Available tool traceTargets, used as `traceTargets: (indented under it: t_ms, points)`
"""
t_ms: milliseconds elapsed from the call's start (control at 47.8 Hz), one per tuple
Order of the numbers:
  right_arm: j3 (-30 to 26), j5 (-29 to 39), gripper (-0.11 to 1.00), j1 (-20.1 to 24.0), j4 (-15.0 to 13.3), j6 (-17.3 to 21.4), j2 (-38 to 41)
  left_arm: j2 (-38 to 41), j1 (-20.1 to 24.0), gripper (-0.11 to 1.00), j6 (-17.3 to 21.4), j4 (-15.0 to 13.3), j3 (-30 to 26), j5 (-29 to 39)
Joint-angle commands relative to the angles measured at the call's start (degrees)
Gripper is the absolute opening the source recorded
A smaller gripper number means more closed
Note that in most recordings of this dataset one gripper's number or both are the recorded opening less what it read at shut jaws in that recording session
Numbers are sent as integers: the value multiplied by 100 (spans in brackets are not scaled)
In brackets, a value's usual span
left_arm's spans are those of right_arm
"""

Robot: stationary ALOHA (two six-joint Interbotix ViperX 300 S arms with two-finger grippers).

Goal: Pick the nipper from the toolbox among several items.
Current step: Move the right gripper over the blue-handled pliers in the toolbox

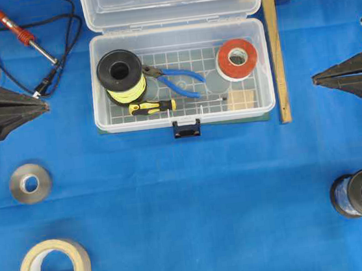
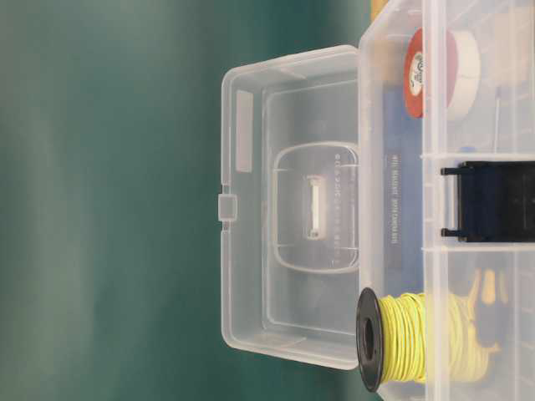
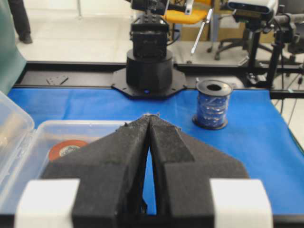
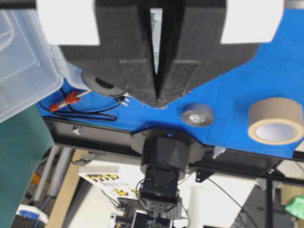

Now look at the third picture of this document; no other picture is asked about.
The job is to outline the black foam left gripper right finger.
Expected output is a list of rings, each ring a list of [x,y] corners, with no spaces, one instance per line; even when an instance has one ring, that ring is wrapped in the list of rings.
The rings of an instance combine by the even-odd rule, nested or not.
[[[271,228],[270,202],[243,163],[150,116],[158,210],[174,228]]]

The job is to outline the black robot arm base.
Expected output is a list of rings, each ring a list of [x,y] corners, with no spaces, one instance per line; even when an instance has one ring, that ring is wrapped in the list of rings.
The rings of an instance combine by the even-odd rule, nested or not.
[[[190,14],[192,3],[132,0],[130,4],[143,14],[131,24],[133,48],[127,52],[126,67],[113,73],[112,88],[133,98],[161,99],[186,89],[185,74],[173,67],[173,55],[167,49],[170,27],[162,17],[168,10]]]

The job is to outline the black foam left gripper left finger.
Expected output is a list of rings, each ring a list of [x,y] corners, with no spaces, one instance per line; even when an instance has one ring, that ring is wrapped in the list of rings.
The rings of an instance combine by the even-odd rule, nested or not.
[[[51,161],[30,181],[14,218],[17,228],[115,228],[140,209],[149,116]]]

